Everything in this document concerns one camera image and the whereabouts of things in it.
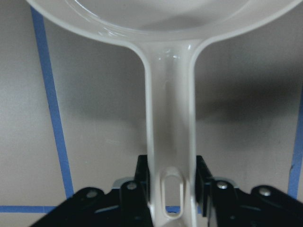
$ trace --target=vertical blue tape strip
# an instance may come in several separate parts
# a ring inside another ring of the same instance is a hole
[[[302,159],[303,159],[303,89],[301,93],[297,132],[294,142],[293,160],[289,173],[289,182],[288,182],[288,195],[292,196],[295,199],[298,196]]]
[[[74,194],[71,171],[68,162],[66,146],[64,141],[63,129],[60,119],[59,106],[57,102],[57,95],[55,85],[53,81],[53,72],[48,52],[47,39],[45,34],[44,20],[40,13],[31,8],[33,24],[36,34],[36,41],[38,46],[38,52],[40,57],[41,69],[45,84],[46,96],[49,105],[49,111],[53,124],[53,133],[58,151],[58,157],[60,162],[60,168],[62,173],[62,179],[65,189],[65,195],[67,198]]]
[[[1,213],[49,213],[52,206],[0,206]]]

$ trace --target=white spoon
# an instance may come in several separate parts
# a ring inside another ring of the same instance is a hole
[[[301,0],[27,0],[56,24],[129,47],[145,67],[150,209],[155,227],[196,226],[194,65],[209,44],[262,26]],[[180,182],[177,215],[165,179]]]

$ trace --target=screw head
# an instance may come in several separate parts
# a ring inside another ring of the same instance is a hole
[[[135,182],[130,182],[128,185],[127,185],[127,189],[128,190],[134,190],[137,188],[137,184]]]
[[[268,188],[260,188],[259,193],[263,196],[270,196],[271,191]]]
[[[227,189],[228,184],[225,181],[218,181],[217,182],[217,187],[220,189]]]
[[[98,195],[98,192],[96,190],[90,190],[87,194],[86,194],[86,198],[91,199],[94,198]]]

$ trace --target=screw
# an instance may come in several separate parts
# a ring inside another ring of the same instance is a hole
[[[225,181],[218,181],[217,187],[220,189],[227,189],[228,184]]]
[[[268,188],[260,188],[259,193],[263,196],[270,196],[271,191]]]
[[[86,194],[86,197],[91,199],[91,198],[94,198],[98,195],[98,192],[96,190],[90,190],[87,194]]]
[[[134,190],[137,188],[137,184],[135,182],[130,182],[128,185],[127,185],[127,189],[129,190]]]

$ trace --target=oval hole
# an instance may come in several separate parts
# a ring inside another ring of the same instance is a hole
[[[164,181],[165,210],[166,213],[175,217],[181,212],[182,182],[176,176],[167,176]]]

